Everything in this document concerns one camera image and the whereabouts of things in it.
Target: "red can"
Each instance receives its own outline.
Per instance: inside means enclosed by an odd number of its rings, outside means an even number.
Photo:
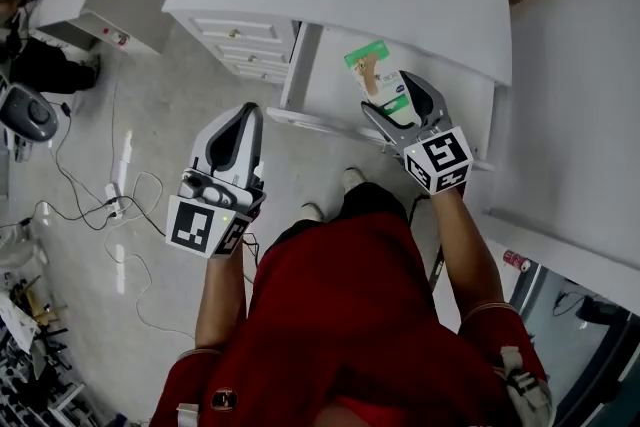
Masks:
[[[509,250],[504,252],[502,260],[504,261],[504,263],[513,265],[520,272],[527,272],[531,267],[531,261],[528,258],[525,258],[524,256]]]

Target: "concrete floor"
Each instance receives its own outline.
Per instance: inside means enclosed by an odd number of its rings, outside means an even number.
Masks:
[[[168,197],[177,191],[196,134],[218,114],[243,102],[254,101],[263,109],[277,106],[281,89],[231,75],[178,26],[161,58],[133,57],[111,48],[103,52],[103,72],[93,90],[73,98],[47,95],[73,107],[72,129],[60,151],[60,163],[101,200],[109,181],[119,181],[131,194],[140,172],[153,173],[164,191],[150,217],[164,229]],[[115,158],[110,175],[116,83]],[[67,119],[62,117],[54,151],[66,128]],[[419,186],[379,147],[269,118],[265,118],[262,159],[268,198],[251,227],[261,254],[296,220],[303,203],[316,202],[328,216],[337,212],[340,179],[348,166],[360,167],[407,207],[420,193]],[[83,210],[99,204],[78,190]],[[142,175],[136,198],[148,209],[159,190],[153,178]],[[11,164],[10,202],[2,221],[31,215],[41,199],[67,216],[78,215],[70,185],[56,169],[46,145],[34,147],[30,162]],[[418,245],[429,270],[438,247],[430,208],[423,202],[414,222],[422,228]],[[137,215],[134,210],[131,216]],[[88,219],[100,226],[105,214],[90,214]],[[131,254],[144,259],[153,285],[139,302],[140,313],[147,322],[166,329],[193,333],[205,261],[166,245],[144,219],[111,232],[117,224],[111,221],[96,232],[81,221],[65,221],[41,205],[35,230],[50,260],[45,275],[55,302],[69,306],[62,315],[70,330],[64,343],[75,368],[108,407],[132,420],[146,420],[155,409],[170,366],[193,341],[183,334],[152,329],[138,319],[135,303],[149,284],[147,272],[136,258],[124,265],[114,263],[103,248],[105,238],[109,235],[107,246],[118,259]],[[255,273],[248,252],[245,272],[250,277]],[[246,287],[250,296],[249,282]]]

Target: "white cube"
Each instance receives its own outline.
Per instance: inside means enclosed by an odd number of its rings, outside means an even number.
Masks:
[[[466,182],[471,164],[473,155],[460,127],[404,150],[405,169],[431,195]]]

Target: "white shoe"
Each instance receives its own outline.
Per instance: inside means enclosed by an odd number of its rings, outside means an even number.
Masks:
[[[315,203],[305,203],[300,209],[301,221],[316,221],[318,223],[324,222],[324,214],[322,210],[318,208]]]
[[[366,182],[367,179],[356,167],[350,167],[344,170],[342,175],[342,186],[344,187],[344,193],[346,194],[352,189],[355,189],[361,183]]]

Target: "product package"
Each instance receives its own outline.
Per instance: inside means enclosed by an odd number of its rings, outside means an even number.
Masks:
[[[344,57],[365,99],[399,125],[420,123],[411,96],[384,41],[374,41]]]

